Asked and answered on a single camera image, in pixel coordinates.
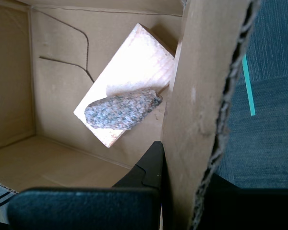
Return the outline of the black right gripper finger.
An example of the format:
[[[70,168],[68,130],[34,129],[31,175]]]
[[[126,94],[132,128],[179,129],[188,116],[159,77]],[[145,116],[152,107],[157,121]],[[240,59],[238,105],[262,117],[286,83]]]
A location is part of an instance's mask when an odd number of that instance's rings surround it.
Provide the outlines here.
[[[239,188],[214,174],[199,230],[288,230],[288,189]]]
[[[8,206],[13,230],[157,230],[164,147],[154,142],[111,188],[33,188]]]

